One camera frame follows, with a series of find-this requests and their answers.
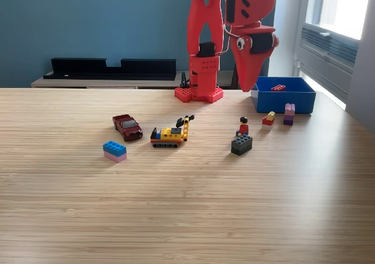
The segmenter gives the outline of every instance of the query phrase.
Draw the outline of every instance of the white wall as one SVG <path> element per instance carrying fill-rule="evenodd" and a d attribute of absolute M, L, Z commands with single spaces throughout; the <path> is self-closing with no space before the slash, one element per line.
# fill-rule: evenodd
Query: white wall
<path fill-rule="evenodd" d="M 296 42 L 299 12 L 302 0 L 276 0 L 276 35 L 280 45 L 270 59 L 269 76 L 293 76 L 294 46 Z"/>
<path fill-rule="evenodd" d="M 375 132 L 375 0 L 369 0 L 346 110 Z"/>

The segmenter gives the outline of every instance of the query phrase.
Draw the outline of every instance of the robotic arm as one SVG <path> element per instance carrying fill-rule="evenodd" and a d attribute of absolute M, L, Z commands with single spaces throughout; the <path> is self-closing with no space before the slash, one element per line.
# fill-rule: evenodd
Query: robotic arm
<path fill-rule="evenodd" d="M 275 28 L 260 22 L 273 9 L 275 0 L 226 0 L 226 20 L 223 22 L 221 0 L 192 0 L 187 21 L 187 50 L 189 52 L 190 88 L 177 88 L 175 96 L 182 101 L 214 101 L 223 97 L 216 87 L 223 51 L 224 33 L 233 51 L 242 91 L 255 85 L 263 61 L 270 57 L 279 40 Z M 205 23 L 211 30 L 212 41 L 199 43 Z"/>

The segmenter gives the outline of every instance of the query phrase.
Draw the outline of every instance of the red toy car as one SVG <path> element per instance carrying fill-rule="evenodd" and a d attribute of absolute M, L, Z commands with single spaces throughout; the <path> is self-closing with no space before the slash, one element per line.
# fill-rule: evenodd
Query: red toy car
<path fill-rule="evenodd" d="M 114 116 L 113 124 L 115 124 L 115 129 L 123 136 L 124 141 L 143 137 L 142 128 L 129 114 Z"/>

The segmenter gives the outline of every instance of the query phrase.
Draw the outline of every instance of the red shirt minifigure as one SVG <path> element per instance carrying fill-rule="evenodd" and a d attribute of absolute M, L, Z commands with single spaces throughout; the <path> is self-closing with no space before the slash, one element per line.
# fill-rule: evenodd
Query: red shirt minifigure
<path fill-rule="evenodd" d="M 237 131 L 237 136 L 241 137 L 243 134 L 248 134 L 247 117 L 241 117 L 241 125 L 239 131 Z"/>

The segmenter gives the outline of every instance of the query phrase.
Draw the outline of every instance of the yellow toy excavator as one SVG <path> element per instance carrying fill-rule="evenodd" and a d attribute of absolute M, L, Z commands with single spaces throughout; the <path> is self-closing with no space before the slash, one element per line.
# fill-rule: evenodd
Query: yellow toy excavator
<path fill-rule="evenodd" d="M 189 135 L 189 122 L 195 118 L 185 116 L 177 120 L 176 128 L 165 128 L 157 131 L 155 128 L 151 134 L 151 144 L 154 148 L 178 148 L 181 142 L 186 142 Z"/>

